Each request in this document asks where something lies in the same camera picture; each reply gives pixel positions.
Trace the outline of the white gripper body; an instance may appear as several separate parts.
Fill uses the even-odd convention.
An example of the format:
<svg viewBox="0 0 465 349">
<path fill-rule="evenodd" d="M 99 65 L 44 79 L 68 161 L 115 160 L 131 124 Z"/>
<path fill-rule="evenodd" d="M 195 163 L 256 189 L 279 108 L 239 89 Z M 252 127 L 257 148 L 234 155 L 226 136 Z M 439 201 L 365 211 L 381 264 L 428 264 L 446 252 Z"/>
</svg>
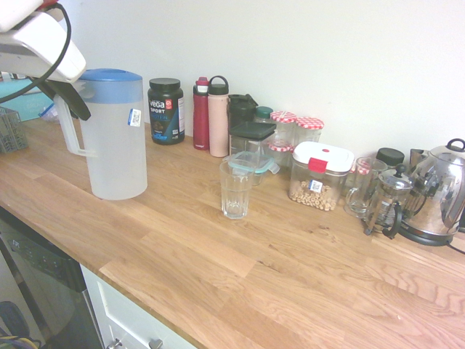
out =
<svg viewBox="0 0 465 349">
<path fill-rule="evenodd" d="M 1 34 L 1 70 L 40 77 L 57 61 L 67 33 L 49 14 L 34 12 L 13 29 Z M 84 56 L 73 42 L 51 80 L 73 83 L 86 70 Z"/>
</svg>

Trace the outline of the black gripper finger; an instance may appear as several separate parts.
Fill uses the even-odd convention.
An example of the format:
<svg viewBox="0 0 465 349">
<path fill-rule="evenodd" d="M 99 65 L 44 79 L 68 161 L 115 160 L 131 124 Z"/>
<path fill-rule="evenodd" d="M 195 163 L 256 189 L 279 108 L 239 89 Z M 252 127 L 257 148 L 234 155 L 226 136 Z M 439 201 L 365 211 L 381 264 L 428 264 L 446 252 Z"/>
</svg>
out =
<svg viewBox="0 0 465 349">
<path fill-rule="evenodd" d="M 88 120 L 91 117 L 86 103 L 73 85 L 68 82 L 46 80 L 44 82 L 44 94 L 51 100 L 56 96 L 61 97 L 68 105 L 71 116 L 75 119 Z"/>
</svg>

